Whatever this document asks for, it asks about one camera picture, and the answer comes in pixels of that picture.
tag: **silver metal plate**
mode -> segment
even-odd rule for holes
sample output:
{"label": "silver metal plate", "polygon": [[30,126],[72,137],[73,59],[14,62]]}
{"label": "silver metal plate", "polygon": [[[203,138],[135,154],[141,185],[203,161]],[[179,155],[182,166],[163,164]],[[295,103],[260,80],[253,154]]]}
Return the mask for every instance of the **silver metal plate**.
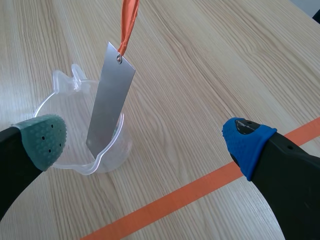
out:
{"label": "silver metal plate", "polygon": [[109,42],[86,137],[86,145],[95,158],[113,137],[135,72]]}

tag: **orange strap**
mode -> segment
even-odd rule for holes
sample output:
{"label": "orange strap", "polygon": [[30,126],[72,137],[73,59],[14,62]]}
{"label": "orange strap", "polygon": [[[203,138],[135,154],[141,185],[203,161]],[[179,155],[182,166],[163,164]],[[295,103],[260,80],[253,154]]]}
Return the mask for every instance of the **orange strap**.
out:
{"label": "orange strap", "polygon": [[139,0],[123,0],[121,14],[121,44],[118,52],[123,56],[126,52],[132,29],[138,15]]}

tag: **wood grain surface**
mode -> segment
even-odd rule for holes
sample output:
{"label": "wood grain surface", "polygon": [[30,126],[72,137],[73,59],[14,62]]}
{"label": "wood grain surface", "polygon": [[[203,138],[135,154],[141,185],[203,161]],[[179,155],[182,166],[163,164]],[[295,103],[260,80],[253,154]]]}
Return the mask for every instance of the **wood grain surface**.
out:
{"label": "wood grain surface", "polygon": [[[120,0],[0,1],[0,130],[31,118],[52,72],[98,80],[120,44]],[[79,239],[229,163],[222,125],[245,117],[285,134],[320,116],[320,25],[288,0],[142,0],[125,54],[128,160],[105,174],[51,168],[0,222],[4,240]],[[305,149],[319,155],[320,141]],[[242,177],[127,236],[283,239]]]}

